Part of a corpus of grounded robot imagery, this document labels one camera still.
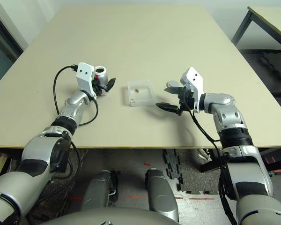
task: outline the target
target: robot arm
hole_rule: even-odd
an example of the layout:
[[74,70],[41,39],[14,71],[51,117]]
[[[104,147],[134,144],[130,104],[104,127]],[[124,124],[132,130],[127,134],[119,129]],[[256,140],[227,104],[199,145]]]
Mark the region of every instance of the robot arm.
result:
[[223,148],[221,177],[225,194],[237,200],[238,224],[281,224],[281,203],[272,198],[271,180],[235,99],[227,94],[204,94],[203,78],[192,67],[180,81],[183,88],[165,89],[178,94],[180,108],[167,103],[156,105],[178,115],[190,109],[213,115]]
[[72,136],[86,106],[96,99],[92,88],[94,72],[91,65],[78,65],[79,90],[65,101],[55,121],[28,142],[19,170],[0,176],[0,222],[24,217],[54,173],[65,172]]

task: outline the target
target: wooden table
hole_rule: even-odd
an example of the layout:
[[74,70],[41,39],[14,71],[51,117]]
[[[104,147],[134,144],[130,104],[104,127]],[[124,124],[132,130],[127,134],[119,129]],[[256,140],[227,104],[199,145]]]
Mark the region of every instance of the wooden table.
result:
[[[205,92],[236,98],[256,146],[281,146],[281,107],[202,6],[109,5],[63,8],[2,78],[0,148],[23,148],[54,121],[54,76],[80,61],[105,66],[117,80],[98,99],[98,118],[76,130],[77,147],[211,147],[188,113],[129,106],[127,82],[136,79],[150,79],[157,101],[177,105],[163,89],[189,67],[203,76]],[[76,90],[75,72],[62,73],[59,106]],[[94,113],[92,105],[83,120]],[[218,138],[212,115],[197,119]]]

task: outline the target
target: gray carpet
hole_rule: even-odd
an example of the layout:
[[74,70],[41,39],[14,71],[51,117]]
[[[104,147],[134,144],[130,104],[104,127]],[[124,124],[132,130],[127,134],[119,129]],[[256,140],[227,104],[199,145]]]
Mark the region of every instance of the gray carpet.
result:
[[281,79],[281,53],[262,53],[259,61]]
[[177,155],[180,157],[180,170],[183,177],[183,189],[191,194],[218,194],[218,180],[220,176],[219,170],[201,173],[199,166],[207,161],[198,157],[197,150],[177,150]]

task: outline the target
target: electrical wire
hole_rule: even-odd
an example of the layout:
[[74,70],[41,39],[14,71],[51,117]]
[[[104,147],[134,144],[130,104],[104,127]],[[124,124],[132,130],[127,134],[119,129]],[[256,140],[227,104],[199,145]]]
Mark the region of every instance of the electrical wire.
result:
[[72,68],[72,66],[63,67],[60,71],[58,71],[57,74],[55,75],[54,82],[53,82],[53,98],[54,98],[54,103],[55,103],[57,115],[59,115],[59,109],[58,109],[57,100],[56,100],[56,91],[55,91],[56,82],[57,82],[57,78],[60,75],[60,73],[62,71],[64,71],[65,69],[68,69],[68,68]]
[[219,196],[220,196],[225,214],[227,215],[227,217],[232,225],[237,225],[237,222],[233,216],[231,208],[229,207],[229,203],[225,197],[225,189],[224,189],[222,174],[220,174],[220,177],[219,177],[218,188],[219,188]]
[[[76,66],[77,66],[77,65],[63,67],[63,68],[62,68],[60,71],[58,71],[57,74],[55,75],[54,82],[53,82],[53,98],[54,98],[54,104],[55,104],[55,109],[56,109],[57,115],[59,115],[59,113],[60,113],[60,112],[59,112],[59,108],[58,108],[58,104],[57,104],[57,100],[56,100],[56,83],[57,83],[57,78],[58,78],[58,76],[60,75],[60,73],[61,73],[62,71],[64,71],[65,69],[67,69],[67,68],[72,68],[72,69],[75,70],[75,69],[76,69]],[[91,101],[91,100],[94,101],[94,103],[95,103],[95,105],[96,105],[96,114],[95,114],[94,118],[92,118],[92,119],[89,120],[88,122],[79,124],[80,127],[81,127],[81,126],[84,126],[84,125],[87,125],[87,124],[91,123],[92,121],[94,121],[95,118],[98,116],[98,113],[99,113],[98,103],[97,103],[97,101],[95,100],[95,98],[94,98],[94,97],[91,97],[91,96],[90,96],[87,92],[85,92],[85,91],[84,91],[84,93],[87,94],[87,96],[89,97],[89,100],[90,100],[90,101]]]
[[95,100],[95,98],[92,97],[91,99],[94,101],[94,103],[95,103],[95,105],[96,105],[96,114],[95,114],[94,118],[92,118],[91,120],[89,120],[89,121],[87,121],[87,122],[85,122],[85,123],[79,124],[80,127],[91,123],[91,122],[94,121],[95,118],[97,118],[97,116],[98,116],[98,113],[99,113],[99,106],[98,106],[98,103],[97,103],[97,101]]
[[220,151],[218,149],[218,147],[216,146],[215,142],[219,141],[219,140],[214,140],[211,136],[209,136],[207,134],[207,132],[203,129],[203,127],[201,127],[201,125],[199,124],[199,122],[197,121],[197,118],[195,117],[195,112],[193,111],[193,114],[192,114],[192,111],[190,109],[190,107],[188,106],[188,104],[186,103],[186,100],[185,100],[185,93],[183,94],[183,102],[184,102],[184,105],[186,106],[189,114],[191,115],[192,117],[192,120],[193,122],[196,124],[196,126],[198,127],[198,129],[202,132],[202,134],[213,144],[213,146],[215,147],[216,149],[216,152],[218,154],[218,158],[219,158],[219,161],[220,161],[220,165],[222,165],[222,159],[221,159],[221,155],[220,155]]
[[77,177],[78,173],[80,172],[80,169],[81,169],[81,158],[80,158],[80,155],[79,155],[79,152],[76,148],[76,146],[74,145],[73,142],[71,142],[71,145],[73,147],[73,149],[75,150],[76,152],[76,155],[77,155],[77,159],[78,159],[78,166],[77,166],[77,170],[76,170],[76,173],[75,175],[70,179],[70,181],[68,183],[66,183],[65,185],[61,186],[60,188],[56,189],[55,191],[52,191],[51,193],[39,198],[36,203],[34,204],[34,207],[38,206],[41,202],[43,202],[44,200],[46,200],[47,198],[57,194],[58,192],[61,192],[63,190],[65,190],[70,184],[72,184],[72,182],[75,180],[75,178]]
[[72,176],[72,174],[73,174],[73,165],[72,165],[72,163],[71,163],[71,161],[69,159],[67,159],[67,163],[70,166],[69,174],[67,176],[56,176],[56,177],[53,177],[53,179],[64,180],[64,179],[67,179],[67,178]]

